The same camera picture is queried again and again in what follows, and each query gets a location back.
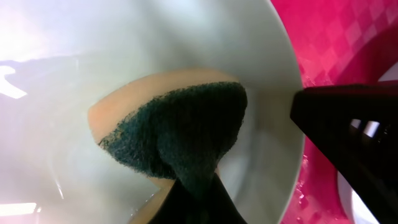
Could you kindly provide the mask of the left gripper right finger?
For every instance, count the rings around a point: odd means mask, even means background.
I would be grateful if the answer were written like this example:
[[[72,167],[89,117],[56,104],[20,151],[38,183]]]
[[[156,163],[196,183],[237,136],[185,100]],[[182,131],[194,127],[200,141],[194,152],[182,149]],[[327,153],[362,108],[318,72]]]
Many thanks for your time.
[[[205,208],[209,224],[246,224],[216,173],[205,196]]]

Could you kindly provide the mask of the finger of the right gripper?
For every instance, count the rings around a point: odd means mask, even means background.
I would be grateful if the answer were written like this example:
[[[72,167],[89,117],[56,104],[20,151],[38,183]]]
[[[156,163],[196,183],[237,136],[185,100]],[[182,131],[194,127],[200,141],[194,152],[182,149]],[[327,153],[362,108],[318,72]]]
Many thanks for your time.
[[[298,91],[291,120],[344,176],[379,223],[397,223],[397,84]]]

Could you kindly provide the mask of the green yellow sponge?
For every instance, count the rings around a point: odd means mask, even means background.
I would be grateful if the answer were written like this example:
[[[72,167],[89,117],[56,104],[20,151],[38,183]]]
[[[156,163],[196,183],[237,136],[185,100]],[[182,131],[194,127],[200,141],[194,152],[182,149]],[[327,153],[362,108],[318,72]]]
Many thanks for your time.
[[[191,69],[134,80],[89,108],[95,143],[159,188],[133,223],[148,223],[177,179],[196,200],[192,223],[208,223],[205,196],[237,141],[247,105],[237,78]]]

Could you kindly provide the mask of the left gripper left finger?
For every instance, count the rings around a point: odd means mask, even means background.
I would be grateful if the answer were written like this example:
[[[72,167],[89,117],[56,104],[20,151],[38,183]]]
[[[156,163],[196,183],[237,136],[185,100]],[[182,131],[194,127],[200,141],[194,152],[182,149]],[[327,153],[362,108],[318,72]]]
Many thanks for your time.
[[[189,224],[193,222],[196,200],[178,179],[148,224]]]

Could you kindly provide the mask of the light blue plate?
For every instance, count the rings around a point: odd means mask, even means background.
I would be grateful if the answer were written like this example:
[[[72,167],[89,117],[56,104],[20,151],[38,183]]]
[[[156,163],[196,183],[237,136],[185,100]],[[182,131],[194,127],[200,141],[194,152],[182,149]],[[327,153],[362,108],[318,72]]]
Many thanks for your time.
[[[397,63],[395,63],[378,81],[384,82],[391,80],[397,80]],[[360,124],[365,123],[364,121],[354,119],[350,127],[356,130],[359,128]],[[374,137],[378,127],[379,123],[376,121],[367,122],[363,131],[364,136],[367,138]],[[360,196],[352,189],[340,172],[338,172],[337,179],[340,202],[348,220],[354,224],[379,224],[374,215],[361,200]]]
[[[303,154],[290,119],[302,82],[270,1],[1,0],[1,222],[127,223],[157,187],[98,148],[88,108],[198,67],[245,86],[221,180],[248,223],[279,223]]]

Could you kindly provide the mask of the light blue plate front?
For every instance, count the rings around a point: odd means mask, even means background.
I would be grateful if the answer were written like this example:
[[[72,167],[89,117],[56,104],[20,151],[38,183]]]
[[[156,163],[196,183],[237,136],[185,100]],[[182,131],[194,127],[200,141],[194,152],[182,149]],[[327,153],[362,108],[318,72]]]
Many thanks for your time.
[[[221,180],[248,223],[279,223],[303,154],[290,119],[302,82],[270,1],[1,0],[1,222],[127,223],[157,187],[98,148],[88,108],[198,67],[245,86]]]

